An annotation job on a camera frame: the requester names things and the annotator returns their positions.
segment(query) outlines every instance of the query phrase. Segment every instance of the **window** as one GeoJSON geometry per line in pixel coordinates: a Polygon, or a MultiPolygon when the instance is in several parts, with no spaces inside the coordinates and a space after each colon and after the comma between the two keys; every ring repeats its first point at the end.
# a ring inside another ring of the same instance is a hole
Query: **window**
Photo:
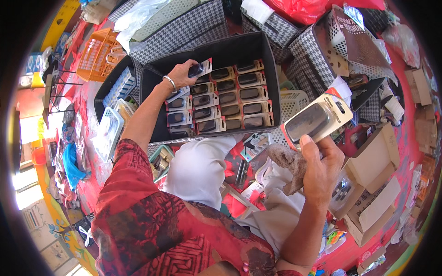
{"type": "Polygon", "coordinates": [[[77,265],[73,270],[68,272],[66,276],[92,276],[82,265],[77,265]]]}
{"type": "Polygon", "coordinates": [[[37,171],[32,168],[16,174],[12,180],[16,190],[17,205],[20,210],[43,198],[43,192],[38,184],[37,171]]]}

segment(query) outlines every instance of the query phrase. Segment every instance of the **red floor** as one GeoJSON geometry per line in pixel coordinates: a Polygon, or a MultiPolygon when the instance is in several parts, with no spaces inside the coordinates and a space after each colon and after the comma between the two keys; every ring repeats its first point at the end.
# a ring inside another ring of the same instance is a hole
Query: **red floor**
{"type": "MultiPolygon", "coordinates": [[[[333,253],[318,259],[316,264],[318,268],[325,269],[329,272],[333,272],[338,268],[348,270],[353,265],[357,265],[357,258],[367,251],[367,249],[369,249],[372,245],[377,242],[381,242],[383,245],[385,245],[390,240],[391,236],[396,230],[396,222],[404,209],[405,201],[409,194],[412,172],[414,168],[413,167],[410,169],[410,163],[414,161],[414,166],[416,166],[422,161],[423,158],[423,154],[419,152],[418,144],[415,141],[415,127],[413,121],[415,104],[412,101],[410,88],[404,75],[405,63],[395,52],[393,52],[390,47],[387,46],[387,49],[389,51],[391,60],[393,61],[392,68],[402,85],[405,98],[405,120],[401,127],[395,128],[396,139],[398,141],[400,152],[400,167],[395,172],[395,175],[402,187],[402,193],[396,199],[396,212],[394,216],[388,223],[386,223],[383,229],[362,248],[359,248],[356,245],[351,235],[347,235],[347,241],[340,248],[335,250],[333,253]]],[[[81,98],[84,101],[77,100],[76,107],[83,109],[90,107],[89,104],[91,101],[93,101],[93,97],[95,96],[94,93],[96,93],[96,91],[96,86],[89,87],[88,85],[83,85],[83,87],[77,89],[76,97],[81,98]]],[[[87,116],[84,119],[84,122],[90,122],[91,120],[87,116]]],[[[346,133],[345,145],[340,145],[347,156],[352,156],[357,150],[357,148],[350,143],[351,133],[355,132],[355,130],[356,129],[348,131],[348,133],[346,133]]],[[[93,167],[93,177],[85,183],[78,184],[82,209],[85,213],[89,213],[94,210],[98,193],[102,189],[104,181],[106,180],[111,168],[111,164],[103,164],[101,160],[98,159],[96,154],[94,155],[91,153],[90,159],[93,167]]],[[[254,171],[258,168],[257,165],[258,162],[256,162],[255,166],[253,166],[254,171]]],[[[237,172],[237,168],[235,169],[235,164],[233,164],[232,171],[235,173],[237,172]]],[[[226,181],[230,182],[233,180],[234,182],[234,178],[235,176],[231,176],[226,178],[226,181]]],[[[346,230],[343,221],[338,222],[338,226],[341,230],[346,230]]]]}

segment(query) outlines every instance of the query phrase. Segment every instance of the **black storage box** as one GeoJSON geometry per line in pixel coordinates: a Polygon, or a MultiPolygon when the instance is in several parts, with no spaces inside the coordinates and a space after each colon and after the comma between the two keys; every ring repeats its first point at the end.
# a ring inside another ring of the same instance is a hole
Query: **black storage box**
{"type": "MultiPolygon", "coordinates": [[[[143,67],[141,74],[141,101],[144,101],[153,88],[162,81],[162,75],[168,74],[176,64],[184,63],[188,59],[202,62],[210,57],[212,58],[213,70],[235,65],[242,60],[262,59],[267,80],[267,91],[269,99],[272,100],[274,126],[228,130],[205,134],[203,137],[271,132],[277,128],[281,123],[278,75],[269,40],[261,31],[215,40],[192,50],[171,53],[151,61],[143,67]]],[[[163,104],[152,134],[151,144],[169,144],[183,141],[171,140],[166,123],[166,114],[166,105],[163,104]]]]}

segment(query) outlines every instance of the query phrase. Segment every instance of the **yellow painted border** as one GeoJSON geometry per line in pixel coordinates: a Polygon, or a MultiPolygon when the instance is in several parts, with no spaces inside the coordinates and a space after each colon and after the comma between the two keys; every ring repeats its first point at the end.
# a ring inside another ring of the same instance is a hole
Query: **yellow painted border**
{"type": "MultiPolygon", "coordinates": [[[[60,230],[63,231],[65,227],[62,225],[69,225],[60,204],[51,196],[50,193],[46,192],[49,186],[49,174],[46,165],[34,166],[37,171],[38,183],[43,192],[43,199],[46,206],[48,207],[49,214],[51,215],[54,223],[59,226],[60,230]]],[[[68,231],[70,236],[64,233],[62,235],[67,247],[71,250],[72,254],[77,258],[82,266],[84,266],[92,275],[98,276],[97,269],[95,268],[95,259],[92,255],[84,248],[80,246],[76,240],[76,235],[74,230],[68,231]]]]}

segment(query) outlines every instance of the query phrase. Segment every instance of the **black packaged item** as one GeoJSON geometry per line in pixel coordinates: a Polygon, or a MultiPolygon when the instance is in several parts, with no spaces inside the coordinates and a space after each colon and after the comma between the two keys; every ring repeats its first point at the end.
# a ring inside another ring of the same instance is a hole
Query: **black packaged item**
{"type": "Polygon", "coordinates": [[[209,74],[205,74],[204,76],[200,76],[195,83],[208,83],[210,81],[209,74]]]}
{"type": "Polygon", "coordinates": [[[171,108],[178,108],[178,107],[183,107],[185,105],[185,101],[183,98],[178,98],[175,101],[169,103],[171,108]]]}
{"type": "Polygon", "coordinates": [[[207,118],[210,115],[212,115],[212,110],[210,107],[206,107],[200,110],[196,110],[194,112],[194,118],[195,120],[199,120],[199,119],[203,119],[203,118],[207,118]]]}
{"type": "Polygon", "coordinates": [[[236,64],[236,69],[238,72],[247,71],[255,67],[255,61],[243,61],[236,64]]]}
{"type": "Polygon", "coordinates": [[[193,78],[197,76],[198,74],[201,74],[204,72],[204,65],[199,63],[197,65],[194,65],[190,67],[189,74],[187,75],[189,78],[193,78]]]}
{"type": "Polygon", "coordinates": [[[314,137],[329,121],[325,110],[315,103],[286,124],[287,135],[294,144],[299,144],[302,135],[314,137]]]}
{"type": "Polygon", "coordinates": [[[225,125],[227,130],[231,129],[240,129],[241,128],[241,120],[226,120],[225,125]]]}
{"type": "Polygon", "coordinates": [[[209,132],[214,130],[217,127],[217,124],[214,120],[212,121],[205,121],[198,124],[198,131],[199,132],[209,132]]]}
{"type": "Polygon", "coordinates": [[[193,105],[195,107],[206,105],[209,102],[210,102],[210,96],[209,95],[202,95],[202,96],[195,97],[193,99],[193,105]]]}
{"type": "Polygon", "coordinates": [[[240,98],[244,100],[254,99],[259,97],[257,88],[245,88],[240,90],[240,98]]]}
{"type": "Polygon", "coordinates": [[[262,117],[251,117],[244,119],[244,127],[246,129],[257,128],[263,125],[264,125],[264,119],[262,117]]]}
{"type": "Polygon", "coordinates": [[[176,124],[184,121],[185,119],[186,118],[184,117],[183,113],[173,113],[167,116],[167,121],[169,122],[169,124],[176,124]]]}
{"type": "Polygon", "coordinates": [[[192,95],[199,95],[209,92],[209,86],[206,83],[194,85],[191,87],[192,95]]]}
{"type": "Polygon", "coordinates": [[[217,83],[217,88],[219,92],[228,91],[235,89],[236,83],[234,80],[226,80],[226,81],[220,81],[217,83]]]}
{"type": "Polygon", "coordinates": [[[238,82],[240,85],[247,85],[258,82],[258,78],[256,77],[255,73],[244,74],[238,76],[238,82]]]}
{"type": "Polygon", "coordinates": [[[229,76],[229,70],[227,68],[221,68],[218,70],[214,70],[210,73],[210,75],[212,76],[212,79],[217,80],[217,79],[223,79],[229,76]]]}
{"type": "Polygon", "coordinates": [[[221,115],[223,116],[233,116],[240,114],[240,107],[237,106],[224,106],[221,108],[221,115]]]}
{"type": "Polygon", "coordinates": [[[234,92],[221,94],[221,95],[219,95],[219,97],[220,97],[220,104],[225,104],[225,103],[236,101],[236,94],[234,92]]]}
{"type": "Polygon", "coordinates": [[[260,103],[249,103],[243,105],[244,115],[258,114],[263,111],[263,106],[260,103]]]}
{"type": "Polygon", "coordinates": [[[170,136],[172,137],[172,139],[181,139],[189,137],[189,134],[186,131],[178,131],[178,132],[172,132],[170,136]]]}

